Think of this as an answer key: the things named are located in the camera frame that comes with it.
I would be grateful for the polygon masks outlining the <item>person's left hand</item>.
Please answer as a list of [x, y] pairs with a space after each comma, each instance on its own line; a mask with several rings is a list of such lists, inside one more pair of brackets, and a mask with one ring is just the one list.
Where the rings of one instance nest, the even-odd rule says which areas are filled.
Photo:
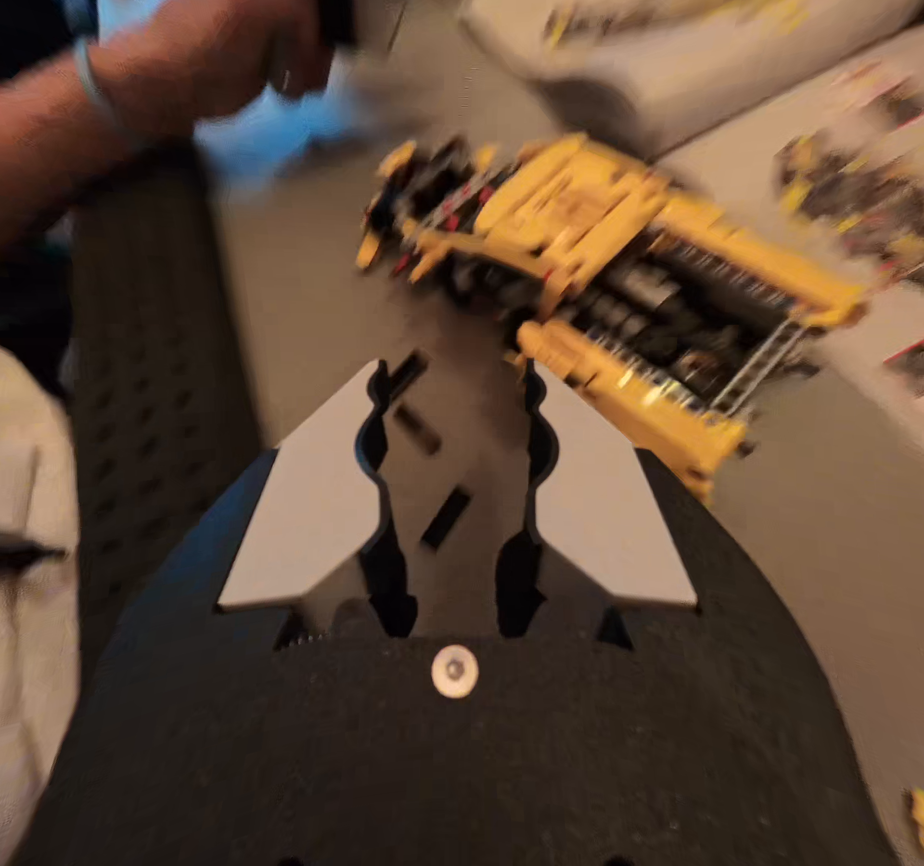
[[274, 76], [292, 98], [320, 91], [334, 56], [315, 0], [164, 0], [85, 54], [117, 125], [153, 140], [234, 115]]

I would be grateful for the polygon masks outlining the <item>yellow toy brick car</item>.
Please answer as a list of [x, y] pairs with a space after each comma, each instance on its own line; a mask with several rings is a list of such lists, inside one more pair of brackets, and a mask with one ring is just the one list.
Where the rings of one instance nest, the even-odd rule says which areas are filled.
[[514, 361], [543, 365], [701, 503], [753, 450], [750, 400], [816, 374], [805, 348], [868, 311], [868, 292], [738, 226], [634, 157], [568, 135], [502, 162], [463, 137], [379, 165], [356, 266], [491, 306]]

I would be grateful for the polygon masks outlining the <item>person's white shirt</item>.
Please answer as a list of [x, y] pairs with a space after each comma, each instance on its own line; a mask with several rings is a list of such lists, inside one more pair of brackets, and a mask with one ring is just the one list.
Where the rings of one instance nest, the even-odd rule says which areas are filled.
[[79, 518], [75, 454], [63, 406], [1, 352], [1, 859], [25, 836], [80, 689]]

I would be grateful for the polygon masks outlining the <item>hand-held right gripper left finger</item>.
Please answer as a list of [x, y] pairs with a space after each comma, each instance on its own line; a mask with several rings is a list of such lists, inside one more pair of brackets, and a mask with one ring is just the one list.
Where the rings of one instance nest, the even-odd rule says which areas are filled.
[[385, 636], [410, 636], [419, 604], [381, 472], [390, 401], [387, 364], [371, 360], [276, 447], [221, 611], [292, 610], [319, 636], [358, 601]]

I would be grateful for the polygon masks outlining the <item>grey desk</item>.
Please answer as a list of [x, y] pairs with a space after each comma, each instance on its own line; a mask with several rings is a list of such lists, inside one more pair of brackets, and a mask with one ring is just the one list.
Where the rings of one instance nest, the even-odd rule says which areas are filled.
[[[495, 323], [442, 293], [357, 271], [381, 158], [466, 133], [505, 153], [558, 133], [438, 0], [411, 0], [385, 60], [338, 60], [308, 102], [302, 149], [219, 187], [225, 273], [263, 440], [278, 443], [373, 359], [421, 350], [408, 405], [441, 435], [427, 457], [389, 417], [384, 474], [418, 596], [420, 636], [496, 632], [494, 563], [522, 521], [528, 421]], [[821, 661], [884, 829], [922, 864], [903, 795], [922, 787], [922, 451], [825, 363], [774, 380], [756, 451], [719, 473], [712, 516], [756, 561]], [[421, 536], [451, 490], [472, 494], [437, 551]]]

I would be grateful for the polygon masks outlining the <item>instruction booklet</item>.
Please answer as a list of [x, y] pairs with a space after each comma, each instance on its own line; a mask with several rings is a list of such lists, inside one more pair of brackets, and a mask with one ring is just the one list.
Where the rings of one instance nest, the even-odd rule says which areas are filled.
[[835, 370], [922, 432], [922, 0], [465, 0], [566, 126], [864, 283]]

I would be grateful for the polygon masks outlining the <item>dark perforated panel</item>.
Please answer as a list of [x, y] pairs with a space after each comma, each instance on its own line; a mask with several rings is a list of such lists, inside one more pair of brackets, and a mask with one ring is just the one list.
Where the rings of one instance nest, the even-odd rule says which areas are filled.
[[85, 682], [124, 606], [260, 454], [210, 185], [199, 150], [181, 141], [104, 180], [76, 215]]

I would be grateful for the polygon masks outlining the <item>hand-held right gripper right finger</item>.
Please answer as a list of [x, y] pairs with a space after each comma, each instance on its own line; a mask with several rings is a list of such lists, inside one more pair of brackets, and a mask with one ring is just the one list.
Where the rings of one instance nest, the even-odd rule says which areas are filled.
[[561, 626], [627, 639], [635, 609], [696, 612], [699, 597], [633, 444], [549, 367], [527, 360], [523, 520], [495, 566], [505, 639]]

